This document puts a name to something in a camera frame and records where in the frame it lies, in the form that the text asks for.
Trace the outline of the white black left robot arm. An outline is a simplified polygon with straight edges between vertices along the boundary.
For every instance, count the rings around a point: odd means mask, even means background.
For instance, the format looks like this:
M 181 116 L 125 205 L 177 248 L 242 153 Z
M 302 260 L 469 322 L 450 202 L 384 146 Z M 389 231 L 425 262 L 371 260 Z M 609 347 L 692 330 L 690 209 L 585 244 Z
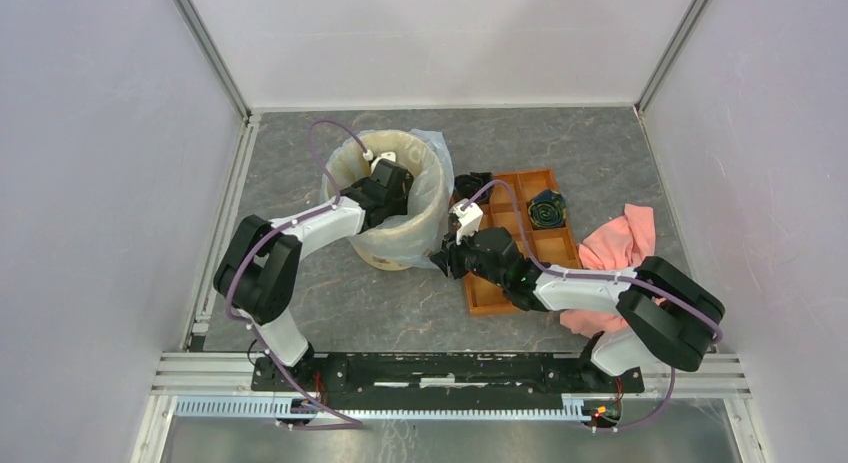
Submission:
M 340 239 L 359 235 L 394 216 L 405 216 L 413 175 L 379 159 L 371 173 L 339 189 L 325 203 L 273 220 L 244 218 L 213 278 L 226 315 L 244 322 L 276 363 L 290 390 L 314 377 L 314 350 L 289 310 L 301 261 Z

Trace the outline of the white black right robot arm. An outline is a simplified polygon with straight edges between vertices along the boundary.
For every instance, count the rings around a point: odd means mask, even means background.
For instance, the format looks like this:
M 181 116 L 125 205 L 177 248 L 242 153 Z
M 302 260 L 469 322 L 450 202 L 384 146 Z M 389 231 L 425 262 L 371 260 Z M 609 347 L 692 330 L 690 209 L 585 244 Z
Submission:
M 449 233 L 428 258 L 447 277 L 472 274 L 496 286 L 522 311 L 622 318 L 624 328 L 596 331 L 567 367 L 567 380 L 590 392 L 609 390 L 628 371 L 654 363 L 695 372 L 723 336 L 723 304 L 660 257 L 622 270 L 566 268 L 536 261 L 506 229 L 492 227 Z

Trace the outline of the orange compartment tray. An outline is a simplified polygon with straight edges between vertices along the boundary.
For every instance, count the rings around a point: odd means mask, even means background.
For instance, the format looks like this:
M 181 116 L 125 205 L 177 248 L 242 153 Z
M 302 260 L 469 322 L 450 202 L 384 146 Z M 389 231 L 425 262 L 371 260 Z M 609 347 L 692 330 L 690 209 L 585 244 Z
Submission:
M 534 230 L 528 217 L 527 203 L 545 189 L 561 192 L 550 168 L 493 174 L 501 185 L 493 185 L 476 199 L 484 212 L 482 229 L 503 227 L 515 239 L 523 254 L 533 252 L 543 263 L 581 269 L 578 245 L 567 211 L 563 228 Z

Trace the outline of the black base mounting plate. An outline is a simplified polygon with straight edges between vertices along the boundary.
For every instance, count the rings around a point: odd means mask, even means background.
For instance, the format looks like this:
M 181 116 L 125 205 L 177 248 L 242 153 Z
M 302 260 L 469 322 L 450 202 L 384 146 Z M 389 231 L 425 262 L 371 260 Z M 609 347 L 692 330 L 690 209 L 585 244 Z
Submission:
M 575 353 L 316 354 L 291 371 L 335 410 L 558 409 L 569 395 L 636 394 L 638 368 L 608 376 Z

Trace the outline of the pink cloth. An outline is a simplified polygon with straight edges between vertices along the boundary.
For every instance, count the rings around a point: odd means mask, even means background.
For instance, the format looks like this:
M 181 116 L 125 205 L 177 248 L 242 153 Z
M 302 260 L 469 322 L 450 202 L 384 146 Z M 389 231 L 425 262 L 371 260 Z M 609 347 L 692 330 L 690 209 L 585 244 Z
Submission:
M 627 203 L 623 214 L 601 225 L 578 246 L 585 269 L 616 270 L 640 265 L 656 249 L 654 209 Z M 622 317 L 589 310 L 566 310 L 559 316 L 573 334 L 591 338 L 627 327 Z

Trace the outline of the aluminium frame rail front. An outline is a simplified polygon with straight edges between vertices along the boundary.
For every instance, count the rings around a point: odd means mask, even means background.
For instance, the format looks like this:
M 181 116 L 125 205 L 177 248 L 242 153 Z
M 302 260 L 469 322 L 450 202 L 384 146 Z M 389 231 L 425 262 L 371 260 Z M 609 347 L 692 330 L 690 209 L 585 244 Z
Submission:
M 247 356 L 235 352 L 166 352 L 155 371 L 152 395 L 248 396 L 254 370 Z M 752 393 L 739 358 L 708 354 L 697 372 L 676 373 L 675 398 L 749 399 Z

